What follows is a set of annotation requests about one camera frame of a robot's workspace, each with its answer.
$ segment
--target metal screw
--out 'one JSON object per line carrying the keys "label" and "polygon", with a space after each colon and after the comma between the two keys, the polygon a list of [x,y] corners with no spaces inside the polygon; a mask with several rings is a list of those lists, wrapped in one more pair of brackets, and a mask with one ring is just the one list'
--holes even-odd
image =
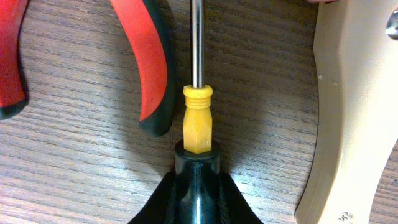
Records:
{"label": "metal screw", "polygon": [[353,218],[353,215],[349,212],[343,212],[340,217],[339,220],[342,222],[346,222],[348,220],[351,220]]}
{"label": "metal screw", "polygon": [[394,40],[398,40],[398,9],[395,10],[387,22],[386,34]]}

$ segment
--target hand tool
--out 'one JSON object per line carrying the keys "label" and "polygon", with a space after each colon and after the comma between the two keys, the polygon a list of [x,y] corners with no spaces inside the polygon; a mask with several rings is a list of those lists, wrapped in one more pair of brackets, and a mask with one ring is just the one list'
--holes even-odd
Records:
{"label": "hand tool", "polygon": [[203,83],[204,0],[191,0],[192,86],[186,86],[183,141],[175,147],[175,172],[168,173],[136,223],[261,223],[229,174],[220,175],[220,145],[211,139],[213,90]]}
{"label": "hand tool", "polygon": [[298,224],[368,223],[398,138],[398,0],[319,6],[319,124]]}
{"label": "hand tool", "polygon": [[172,124],[177,72],[168,30],[153,0],[111,0],[136,56],[141,79],[140,127],[153,136]]}
{"label": "hand tool", "polygon": [[10,118],[27,104],[19,79],[17,47],[27,0],[0,0],[0,119]]}

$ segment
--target wood grain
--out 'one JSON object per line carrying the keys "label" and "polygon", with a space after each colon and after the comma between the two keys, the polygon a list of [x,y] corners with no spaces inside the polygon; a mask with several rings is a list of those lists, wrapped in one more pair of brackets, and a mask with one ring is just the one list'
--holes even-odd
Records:
{"label": "wood grain", "polygon": [[[190,83],[189,0],[159,0]],[[211,0],[206,83],[222,166],[264,223],[295,223],[318,120],[312,53],[317,6],[304,0]],[[0,122],[1,223],[126,223],[174,163],[172,129],[140,129],[134,54],[109,1],[31,0],[20,55],[30,102]],[[398,223],[398,144],[371,223]]]}

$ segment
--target silver metal rod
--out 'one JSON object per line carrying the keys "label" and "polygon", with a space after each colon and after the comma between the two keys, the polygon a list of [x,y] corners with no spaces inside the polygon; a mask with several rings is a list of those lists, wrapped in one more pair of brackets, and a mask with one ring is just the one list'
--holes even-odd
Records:
{"label": "silver metal rod", "polygon": [[205,72],[205,0],[191,0],[192,87],[203,88]]}

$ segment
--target wooden table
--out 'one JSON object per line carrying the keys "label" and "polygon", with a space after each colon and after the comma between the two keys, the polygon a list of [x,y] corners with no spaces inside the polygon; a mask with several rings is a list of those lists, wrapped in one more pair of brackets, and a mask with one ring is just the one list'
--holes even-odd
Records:
{"label": "wooden table", "polygon": [[[139,129],[134,54],[107,0],[31,0],[20,38],[30,102],[0,121],[0,222],[126,223],[172,169],[190,83],[189,0],[159,0],[177,49],[172,129]],[[317,138],[312,41],[304,0],[208,0],[206,83],[222,169],[264,223],[295,223]],[[398,144],[371,223],[398,223]]]}

